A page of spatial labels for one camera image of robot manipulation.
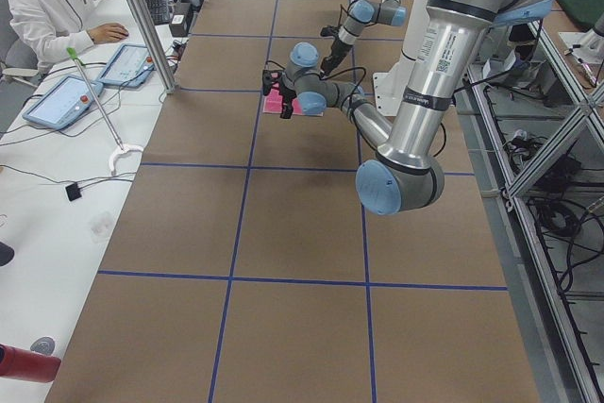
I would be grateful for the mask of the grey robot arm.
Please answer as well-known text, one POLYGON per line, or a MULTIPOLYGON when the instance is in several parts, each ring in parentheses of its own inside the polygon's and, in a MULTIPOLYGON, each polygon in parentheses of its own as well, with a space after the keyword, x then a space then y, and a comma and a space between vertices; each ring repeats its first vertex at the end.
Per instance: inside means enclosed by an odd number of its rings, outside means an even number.
POLYGON ((399 0, 354 0, 335 36, 330 55, 321 58, 310 43, 297 44, 286 67, 265 71, 262 88, 277 89, 282 116, 294 106, 307 115, 340 109, 375 155, 356 173, 356 190, 367 210, 390 215, 421 209, 443 192, 444 173, 429 149, 454 92, 488 28, 526 24, 546 17, 553 0, 427 0, 428 25, 397 114, 387 120, 361 87, 329 78, 371 23, 401 25, 399 0))
POLYGON ((369 25, 402 26, 406 20, 407 10, 401 0, 351 0, 347 8, 341 8, 338 25, 327 25, 322 30, 322 37, 332 37, 333 43, 329 55, 324 57, 320 71, 329 76, 345 59, 353 48, 355 41, 369 25))

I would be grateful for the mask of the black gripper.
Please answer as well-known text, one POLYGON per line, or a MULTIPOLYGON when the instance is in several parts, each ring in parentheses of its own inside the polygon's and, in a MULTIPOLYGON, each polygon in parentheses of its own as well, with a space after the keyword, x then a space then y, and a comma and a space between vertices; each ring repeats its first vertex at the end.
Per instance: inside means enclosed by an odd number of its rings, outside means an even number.
POLYGON ((330 54, 323 58, 321 63, 321 74, 323 76, 329 76, 345 59, 347 56, 347 48, 332 47, 330 54))
POLYGON ((293 101, 296 98, 296 92, 288 87, 280 86, 278 93, 281 96, 281 112, 279 117, 281 119, 291 119, 294 114, 293 101))

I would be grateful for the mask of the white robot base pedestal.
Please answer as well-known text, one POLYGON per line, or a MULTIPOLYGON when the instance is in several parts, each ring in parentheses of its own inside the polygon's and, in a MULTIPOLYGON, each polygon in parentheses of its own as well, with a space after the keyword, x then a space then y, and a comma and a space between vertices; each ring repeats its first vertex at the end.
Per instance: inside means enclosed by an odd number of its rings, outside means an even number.
POLYGON ((386 117, 395 117, 409 82, 407 74, 374 73, 373 88, 377 110, 386 117))

